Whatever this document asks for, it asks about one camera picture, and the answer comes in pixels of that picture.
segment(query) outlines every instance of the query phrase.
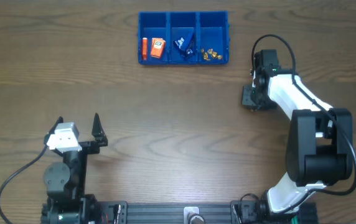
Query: blue bin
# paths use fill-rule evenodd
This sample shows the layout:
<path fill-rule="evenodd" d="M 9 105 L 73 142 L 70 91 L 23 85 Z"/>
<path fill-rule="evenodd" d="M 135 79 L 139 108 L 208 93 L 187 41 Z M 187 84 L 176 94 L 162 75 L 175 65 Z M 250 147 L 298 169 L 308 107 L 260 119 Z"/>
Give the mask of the blue bin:
<path fill-rule="evenodd" d="M 174 47 L 174 41 L 194 30 L 195 55 L 187 60 Z M 142 60 L 142 38 L 148 38 L 148 59 Z M 162 58 L 150 57 L 152 38 L 166 41 Z M 140 12 L 138 21 L 138 62 L 142 65 L 215 65 L 229 61 L 229 23 L 227 11 L 216 12 Z M 222 59 L 202 58 L 200 49 L 213 49 Z"/>

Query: white plastic part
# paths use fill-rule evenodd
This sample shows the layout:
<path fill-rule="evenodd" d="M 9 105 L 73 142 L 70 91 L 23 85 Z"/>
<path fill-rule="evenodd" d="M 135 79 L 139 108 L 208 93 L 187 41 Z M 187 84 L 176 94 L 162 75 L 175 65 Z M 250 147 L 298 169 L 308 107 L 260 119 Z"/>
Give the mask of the white plastic part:
<path fill-rule="evenodd" d="M 305 87 L 301 78 L 295 76 L 296 83 L 313 99 L 317 101 L 323 108 L 329 110 L 331 105 L 321 101 L 311 91 Z M 269 79 L 268 96 L 276 102 L 291 119 L 293 110 L 310 109 L 311 111 L 320 111 L 318 107 L 312 104 L 294 85 L 291 80 L 291 74 L 276 75 Z"/>
<path fill-rule="evenodd" d="M 51 134 L 47 145 L 50 150 L 58 149 L 60 152 L 81 151 L 78 143 L 78 130 L 73 122 L 60 123 L 55 128 L 55 134 Z"/>
<path fill-rule="evenodd" d="M 326 185 L 321 181 L 318 181 L 315 184 L 307 184 L 305 187 L 297 187 L 296 183 L 290 179 L 289 174 L 285 173 L 279 183 L 268 190 L 267 196 L 269 209 L 271 212 L 279 213 L 302 199 L 309 189 L 323 189 L 325 187 Z M 298 210 L 299 206 L 286 213 L 297 212 Z"/>

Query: wooden tabletop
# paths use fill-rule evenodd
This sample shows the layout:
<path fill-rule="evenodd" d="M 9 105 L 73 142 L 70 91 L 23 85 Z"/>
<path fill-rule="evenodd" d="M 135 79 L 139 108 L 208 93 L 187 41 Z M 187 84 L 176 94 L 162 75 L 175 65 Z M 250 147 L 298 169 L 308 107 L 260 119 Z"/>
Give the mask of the wooden tabletop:
<path fill-rule="evenodd" d="M 138 64 L 139 11 L 214 10 L 229 12 L 226 66 Z M 313 93 L 351 111 L 356 148 L 356 1 L 0 0 L 0 185 L 38 155 L 58 116 L 87 140 L 97 112 L 109 146 L 89 156 L 86 192 L 99 200 L 260 195 L 286 172 L 289 131 L 281 110 L 251 112 L 240 103 L 251 47 L 267 33 L 290 43 Z M 277 40 L 260 49 L 277 49 L 282 66 L 291 66 Z M 60 161 L 47 151 L 7 185 L 1 205 L 13 223 L 39 223 L 44 170 Z M 356 222 L 356 191 L 311 200 L 321 223 Z"/>

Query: orange box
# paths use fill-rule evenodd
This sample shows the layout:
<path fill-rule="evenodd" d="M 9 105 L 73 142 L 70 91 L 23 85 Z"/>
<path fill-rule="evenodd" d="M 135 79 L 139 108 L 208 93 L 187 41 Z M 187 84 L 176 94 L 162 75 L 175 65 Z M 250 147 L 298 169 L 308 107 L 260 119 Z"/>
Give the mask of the orange box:
<path fill-rule="evenodd" d="M 163 55 L 165 45 L 166 41 L 162 38 L 152 38 L 151 57 L 160 59 Z"/>
<path fill-rule="evenodd" d="M 148 59 L 148 38 L 142 38 L 142 60 Z"/>

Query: wooden table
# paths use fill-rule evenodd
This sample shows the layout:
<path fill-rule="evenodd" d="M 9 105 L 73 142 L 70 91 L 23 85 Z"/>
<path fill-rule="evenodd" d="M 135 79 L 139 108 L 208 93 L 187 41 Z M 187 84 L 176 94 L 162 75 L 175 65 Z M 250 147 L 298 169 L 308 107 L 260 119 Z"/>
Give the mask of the wooden table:
<path fill-rule="evenodd" d="M 228 10 L 226 66 L 138 64 L 139 11 Z M 303 82 L 354 117 L 356 1 L 0 0 L 0 185 L 42 149 L 58 116 L 90 139 L 99 113 L 109 146 L 89 157 L 87 193 L 127 202 L 229 202 L 260 195 L 285 173 L 289 120 L 241 106 L 254 41 L 272 33 L 294 49 Z M 258 49 L 277 49 L 277 40 Z M 47 151 L 2 195 L 14 223 L 38 223 L 47 194 Z M 352 181 L 337 184 L 344 190 Z M 355 223 L 356 191 L 317 194 L 321 223 Z"/>

